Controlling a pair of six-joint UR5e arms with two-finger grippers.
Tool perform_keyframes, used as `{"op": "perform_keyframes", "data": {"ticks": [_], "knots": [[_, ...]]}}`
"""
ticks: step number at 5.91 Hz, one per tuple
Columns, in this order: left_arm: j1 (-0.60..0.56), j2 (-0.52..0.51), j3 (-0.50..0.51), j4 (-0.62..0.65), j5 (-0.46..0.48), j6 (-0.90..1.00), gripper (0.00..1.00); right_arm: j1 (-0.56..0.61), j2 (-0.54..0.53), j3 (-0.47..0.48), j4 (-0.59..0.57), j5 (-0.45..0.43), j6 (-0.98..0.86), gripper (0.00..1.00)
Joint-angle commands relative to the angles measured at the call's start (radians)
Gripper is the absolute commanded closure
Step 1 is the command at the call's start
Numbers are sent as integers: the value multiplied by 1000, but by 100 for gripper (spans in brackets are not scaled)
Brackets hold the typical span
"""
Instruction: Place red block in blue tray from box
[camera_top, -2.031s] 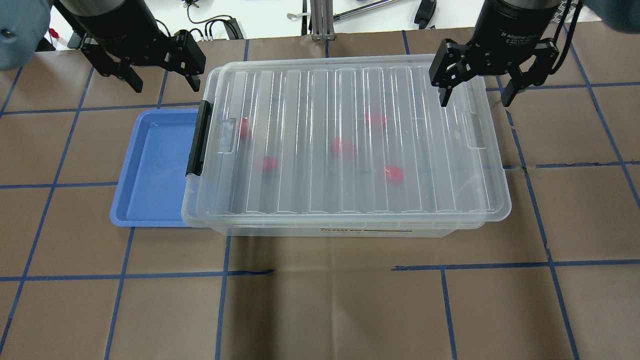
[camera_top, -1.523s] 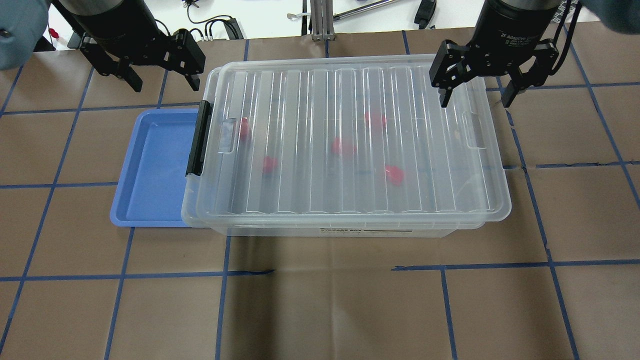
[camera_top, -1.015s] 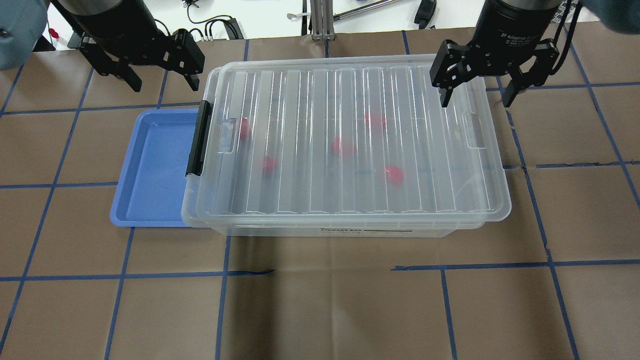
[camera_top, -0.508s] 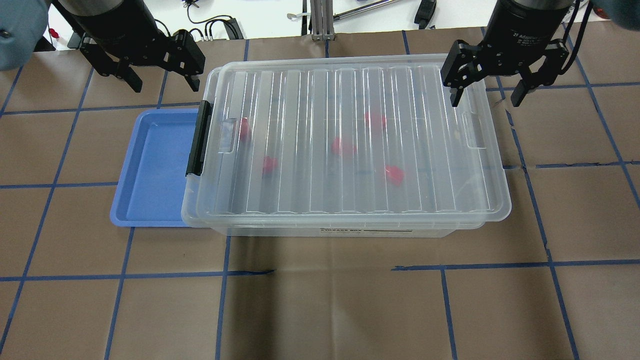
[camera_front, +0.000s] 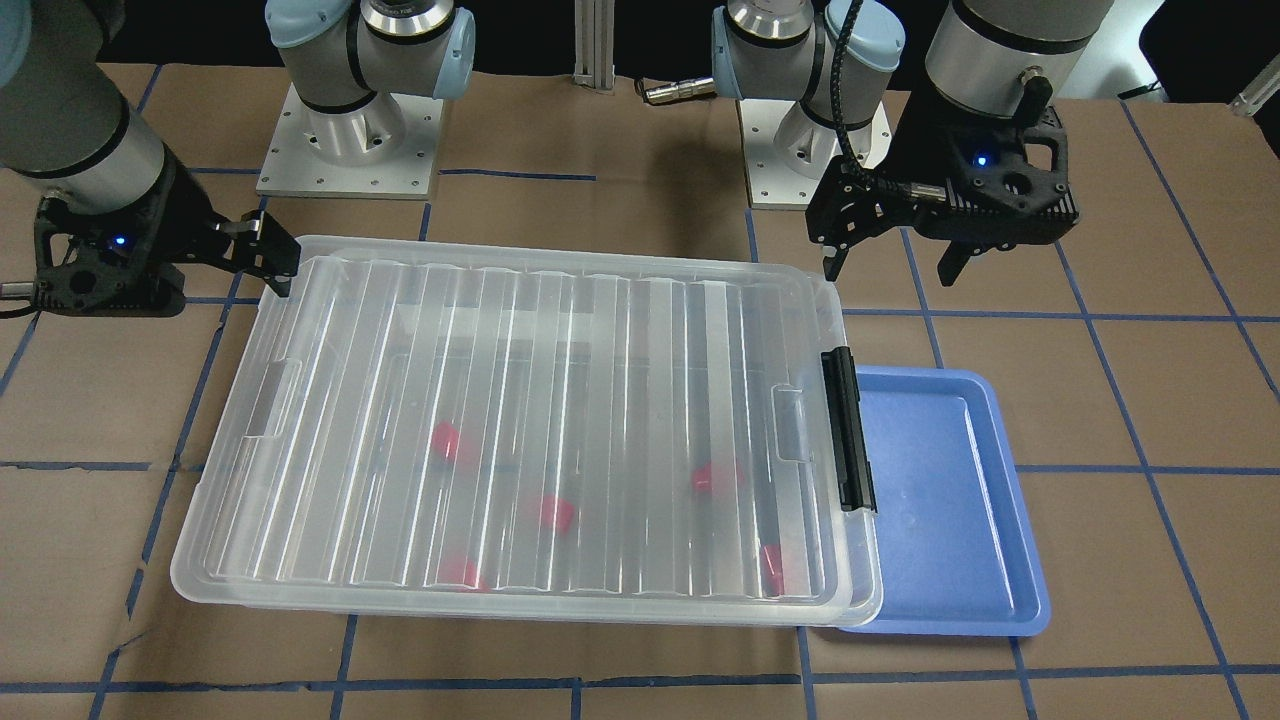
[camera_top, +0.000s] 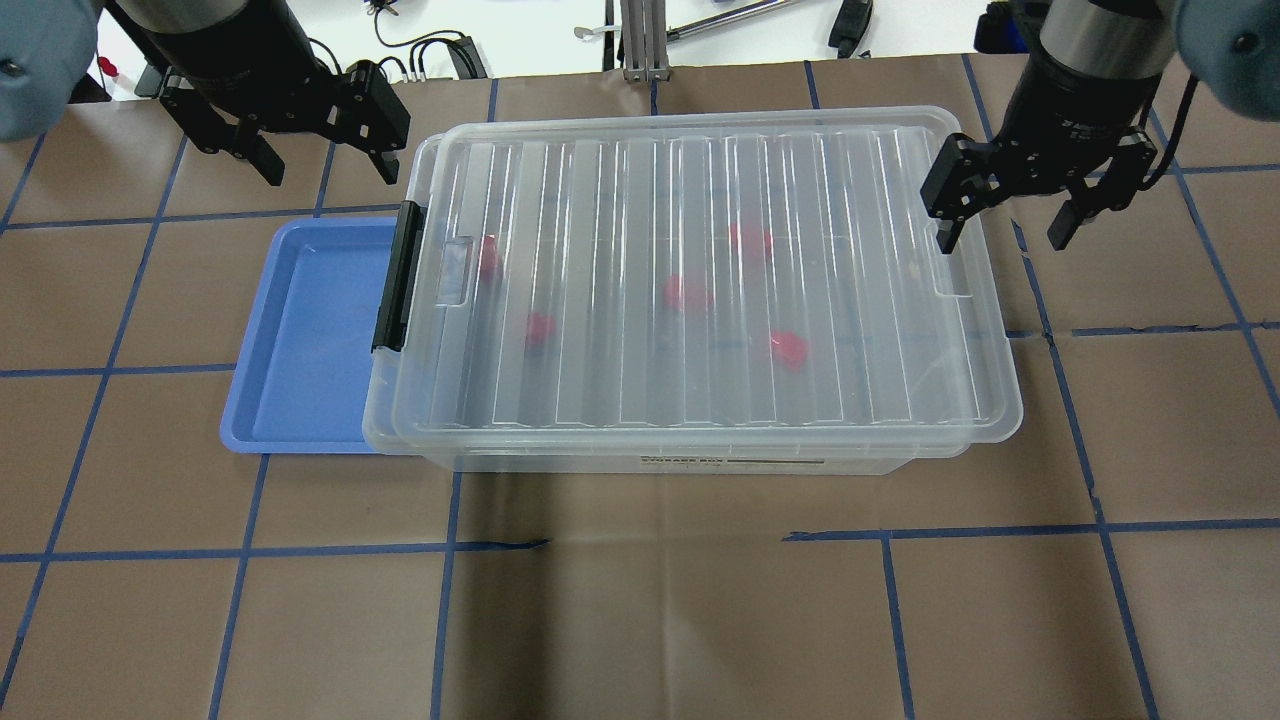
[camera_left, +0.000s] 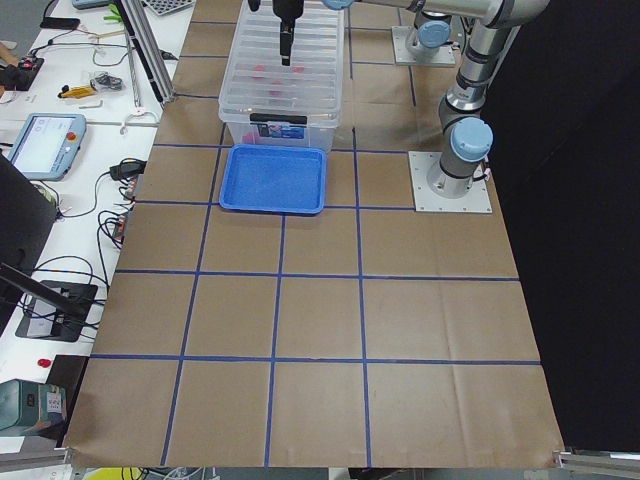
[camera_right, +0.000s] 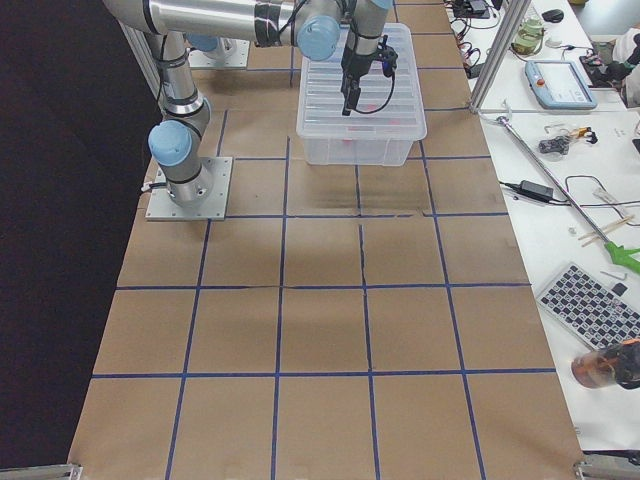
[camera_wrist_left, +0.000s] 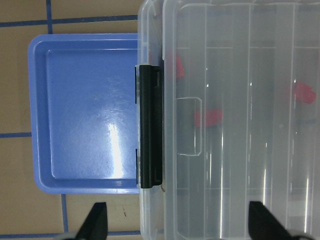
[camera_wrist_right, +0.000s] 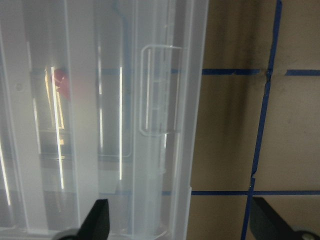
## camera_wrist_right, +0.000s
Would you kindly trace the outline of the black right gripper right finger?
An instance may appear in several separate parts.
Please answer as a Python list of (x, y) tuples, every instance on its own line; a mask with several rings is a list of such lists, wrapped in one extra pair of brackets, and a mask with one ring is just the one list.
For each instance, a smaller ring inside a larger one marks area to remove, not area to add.
[(253, 197), (249, 227), (256, 240), (302, 240), (262, 197)]

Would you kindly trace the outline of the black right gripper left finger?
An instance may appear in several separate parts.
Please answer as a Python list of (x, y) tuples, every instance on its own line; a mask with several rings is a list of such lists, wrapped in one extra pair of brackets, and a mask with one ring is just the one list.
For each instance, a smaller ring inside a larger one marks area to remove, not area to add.
[(110, 233), (110, 212), (108, 199), (95, 201), (77, 232), (78, 240), (107, 240)]

